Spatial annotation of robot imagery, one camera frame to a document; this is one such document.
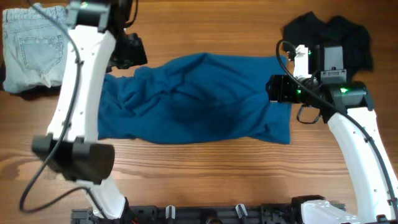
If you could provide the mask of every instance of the black cloth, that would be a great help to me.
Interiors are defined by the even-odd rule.
[[[328,23],[319,20],[313,12],[308,12],[284,27],[284,40],[298,46],[315,45],[343,46],[344,68],[347,80],[351,80],[358,70],[372,70],[373,60],[370,51],[371,38],[364,26],[350,22],[342,16],[333,17]]]

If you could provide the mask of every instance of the cable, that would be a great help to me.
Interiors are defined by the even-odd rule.
[[[31,188],[35,184],[36,180],[39,178],[40,174],[43,172],[44,168],[49,164],[49,162],[51,161],[53,156],[57,153],[57,151],[59,149],[59,146],[60,146],[62,140],[64,139],[64,137],[65,137],[65,135],[66,135],[66,133],[68,131],[68,128],[70,127],[70,120],[72,118],[73,106],[74,106],[75,101],[76,101],[76,96],[77,96],[79,82],[80,82],[81,66],[83,65],[83,62],[81,61],[80,54],[79,54],[78,48],[76,46],[76,43],[74,43],[72,38],[69,36],[68,32],[63,27],[61,27],[60,24],[58,24],[56,21],[54,21],[50,16],[46,15],[44,12],[42,12],[40,9],[38,9],[35,5],[33,5],[30,0],[26,0],[26,3],[29,4],[41,16],[43,16],[44,18],[48,19],[51,23],[53,23],[69,39],[69,41],[72,44],[73,49],[74,49],[74,51],[76,53],[76,67],[77,67],[77,69],[76,69],[75,86],[73,87],[72,98],[70,100],[69,108],[68,108],[68,111],[67,111],[67,115],[65,117],[65,122],[64,122],[62,131],[61,131],[61,135],[60,135],[57,143],[55,143],[55,145],[54,145],[53,149],[51,150],[49,156],[47,156],[47,158],[45,158],[43,164],[40,166],[40,168],[37,170],[37,172],[35,173],[33,178],[27,184],[24,192],[22,193],[21,199],[19,200],[19,210],[24,212],[24,213],[38,212],[38,211],[41,211],[41,210],[43,210],[45,208],[48,208],[49,206],[57,203],[59,200],[63,199],[67,195],[70,195],[71,193],[73,193],[73,192],[75,192],[77,190],[85,190],[87,192],[87,194],[90,196],[91,200],[93,201],[95,207],[99,210],[99,212],[102,214],[102,216],[105,219],[107,219],[106,215],[102,211],[102,208],[100,208],[98,202],[95,200],[93,194],[91,193],[91,191],[90,191],[90,189],[88,187],[76,187],[74,189],[71,189],[71,190],[65,192],[64,194],[58,196],[56,199],[54,199],[51,202],[48,202],[48,203],[46,203],[44,205],[41,205],[41,206],[36,207],[36,208],[31,208],[31,209],[24,208],[25,200],[26,200],[26,197],[27,197],[29,191],[31,190]]]
[[[136,10],[134,11],[134,17],[132,18],[131,22],[128,22],[124,25],[124,28],[128,28],[131,25],[133,25],[133,23],[136,21],[137,19],[137,13],[138,13],[138,0],[136,0]]]
[[[333,104],[320,98],[317,94],[315,94],[313,91],[309,90],[307,87],[305,87],[303,84],[301,84],[296,78],[294,78],[294,76],[286,68],[286,66],[284,65],[284,63],[280,57],[279,48],[280,48],[281,43],[289,45],[291,48],[293,48],[294,51],[295,51],[296,47],[293,44],[289,43],[288,41],[284,41],[284,40],[278,41],[278,43],[276,45],[276,57],[278,59],[279,65],[282,67],[282,69],[285,71],[285,73],[292,79],[292,81],[295,82],[301,88],[301,90],[307,92],[312,98],[318,100],[321,104],[323,104],[327,108],[331,109],[332,111],[335,111],[335,112],[341,114],[342,116],[344,116],[345,118],[347,118],[365,135],[366,140],[372,146],[373,151],[380,163],[380,167],[381,167],[383,176],[386,180],[387,188],[388,188],[390,198],[391,198],[390,200],[388,200],[388,202],[390,205],[392,205],[392,208],[394,210],[395,219],[397,220],[398,219],[398,207],[397,207],[397,200],[396,200],[396,196],[394,193],[394,189],[392,188],[391,179],[388,175],[386,164],[384,163],[383,158],[379,152],[379,149],[377,148],[376,144],[373,141],[373,138],[354,118],[352,118],[350,115],[348,115],[345,111],[339,110]]]

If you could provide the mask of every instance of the garment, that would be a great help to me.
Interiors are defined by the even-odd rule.
[[[62,6],[41,10],[58,23],[65,23]],[[66,37],[32,8],[6,9],[2,18],[4,89],[20,93],[37,85],[61,85],[67,59]]]
[[[106,75],[99,138],[185,144],[250,136],[288,144],[291,104],[270,103],[266,92],[278,74],[275,57],[203,53],[138,68],[134,77]]]
[[[343,46],[344,68],[347,80],[351,80],[358,70],[372,70],[373,60],[370,51],[371,38],[364,26],[354,24],[341,16],[333,17],[328,23],[319,20],[313,12],[308,12],[284,27],[284,40],[298,46],[337,44]]]

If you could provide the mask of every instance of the crumpled blue fabric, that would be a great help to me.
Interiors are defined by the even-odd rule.
[[[271,103],[276,57],[194,54],[104,79],[99,138],[186,144],[250,136],[290,143],[291,104]]]

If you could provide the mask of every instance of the table top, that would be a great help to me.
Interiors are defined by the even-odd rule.
[[[0,0],[1,9],[26,7]],[[54,0],[44,6],[54,5]],[[372,38],[373,72],[355,79],[367,84],[376,105],[377,121],[390,160],[398,166],[398,8],[397,1],[275,1],[275,0],[142,0],[136,23],[148,65],[197,52],[272,56],[281,28],[308,11],[327,21],[334,15],[364,25]],[[132,76],[134,68],[116,70]],[[24,215],[18,202],[41,162],[30,151],[34,135],[45,134],[57,96],[26,101],[0,93],[0,223],[69,223],[70,210],[86,208],[76,192],[43,212]],[[142,140],[115,140],[113,175],[130,205],[221,206],[284,203],[291,197],[320,194],[345,203],[356,213],[356,200],[343,155],[328,126],[303,125],[292,109],[291,145],[251,138],[189,145],[156,145]],[[304,114],[311,119],[317,111]],[[35,184],[27,206],[47,202],[73,187],[46,170]]]

